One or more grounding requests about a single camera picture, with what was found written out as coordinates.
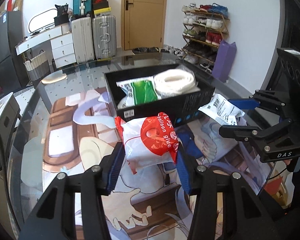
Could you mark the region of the person's right hand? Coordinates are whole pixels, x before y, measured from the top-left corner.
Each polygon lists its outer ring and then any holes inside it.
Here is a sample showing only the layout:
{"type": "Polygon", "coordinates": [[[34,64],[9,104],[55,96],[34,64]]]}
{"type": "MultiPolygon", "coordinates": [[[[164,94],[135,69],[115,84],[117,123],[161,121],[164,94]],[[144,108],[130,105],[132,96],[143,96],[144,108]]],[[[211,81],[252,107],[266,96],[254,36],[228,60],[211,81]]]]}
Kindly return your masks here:
{"type": "Polygon", "coordinates": [[[286,164],[286,170],[290,173],[300,171],[300,157],[288,159],[283,161],[286,164]]]}

